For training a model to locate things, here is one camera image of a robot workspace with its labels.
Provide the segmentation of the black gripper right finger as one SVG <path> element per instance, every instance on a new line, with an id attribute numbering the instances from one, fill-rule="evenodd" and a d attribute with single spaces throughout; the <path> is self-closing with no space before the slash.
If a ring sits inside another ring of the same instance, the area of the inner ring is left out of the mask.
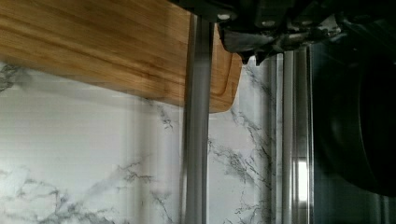
<path id="1" fill-rule="evenodd" d="M 332 14 L 323 19 L 317 25 L 307 25 L 303 22 L 303 27 L 292 27 L 276 35 L 270 42 L 255 51 L 255 61 L 260 65 L 264 60 L 285 51 L 294 51 L 301 47 L 306 47 L 324 40 L 334 38 L 342 33 L 342 28 L 337 24 L 335 15 Z"/>

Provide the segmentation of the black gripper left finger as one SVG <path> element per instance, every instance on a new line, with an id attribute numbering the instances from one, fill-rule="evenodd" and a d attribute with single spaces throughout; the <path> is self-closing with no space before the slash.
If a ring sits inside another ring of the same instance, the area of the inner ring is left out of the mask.
<path id="1" fill-rule="evenodd" d="M 271 55 L 271 43 L 275 40 L 275 29 L 255 23 L 224 22 L 218 24 L 219 38 L 228 52 L 237 54 L 243 64 L 254 57 L 261 64 Z"/>

